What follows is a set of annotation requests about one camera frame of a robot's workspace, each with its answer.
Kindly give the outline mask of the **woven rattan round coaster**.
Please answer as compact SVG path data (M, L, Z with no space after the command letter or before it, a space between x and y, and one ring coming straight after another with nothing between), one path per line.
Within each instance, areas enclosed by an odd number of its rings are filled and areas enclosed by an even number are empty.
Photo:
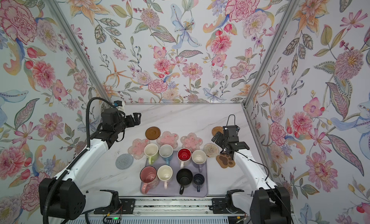
M212 129L212 136L215 136L218 132L221 134L224 133L223 128L221 126L216 126Z

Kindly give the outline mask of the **white embroidered round coaster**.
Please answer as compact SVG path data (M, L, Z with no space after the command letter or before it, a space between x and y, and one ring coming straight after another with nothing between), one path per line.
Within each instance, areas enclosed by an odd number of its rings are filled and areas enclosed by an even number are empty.
M203 152L207 157L214 158L220 154L220 149L216 144L208 143L203 147Z

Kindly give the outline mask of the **brown paw shaped coaster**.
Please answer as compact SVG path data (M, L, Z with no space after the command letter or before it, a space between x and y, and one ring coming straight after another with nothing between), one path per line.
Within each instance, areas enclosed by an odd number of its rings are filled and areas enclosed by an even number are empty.
M233 168L236 166L235 161L230 157L228 154L219 154L216 157L216 161L220 165L221 168Z

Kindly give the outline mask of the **pink flower coaster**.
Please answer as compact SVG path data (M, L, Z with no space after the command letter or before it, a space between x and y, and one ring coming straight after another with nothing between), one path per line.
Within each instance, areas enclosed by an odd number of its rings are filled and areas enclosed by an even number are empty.
M203 144L203 140L193 132L189 133L187 136L183 136L180 139L182 143L182 148L187 148L191 152L200 149L200 146Z
M170 145L173 149L178 147L178 139L179 135L176 133L171 133L169 131L163 132L163 134L156 140L156 142L160 145Z
M148 144L150 144L148 139L135 139L132 146L128 148L128 154L139 160L144 156L144 149Z

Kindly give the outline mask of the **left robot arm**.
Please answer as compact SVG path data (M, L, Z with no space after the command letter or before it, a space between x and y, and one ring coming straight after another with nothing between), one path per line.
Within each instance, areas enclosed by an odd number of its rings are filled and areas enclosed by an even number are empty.
M81 184L95 163L119 141L119 135L127 128L141 123L141 113L127 115L124 102L115 101L101 113L101 123L90 133L90 117L86 115L86 141L83 150L56 176L43 179L39 185L40 213L42 222L63 219L63 223L77 219L89 211L103 209L115 212L122 208L117 191L100 189L97 192L81 190Z

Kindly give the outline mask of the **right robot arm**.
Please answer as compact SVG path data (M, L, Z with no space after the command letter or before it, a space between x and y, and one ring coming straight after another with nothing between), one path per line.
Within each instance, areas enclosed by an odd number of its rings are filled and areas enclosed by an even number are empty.
M230 213L243 211L253 224L292 224L290 194L284 186L270 179L268 167L254 160L249 146L239 140L240 127L223 126L212 142L221 147L221 155L228 155L240 167L251 186L251 192L228 190L225 208Z

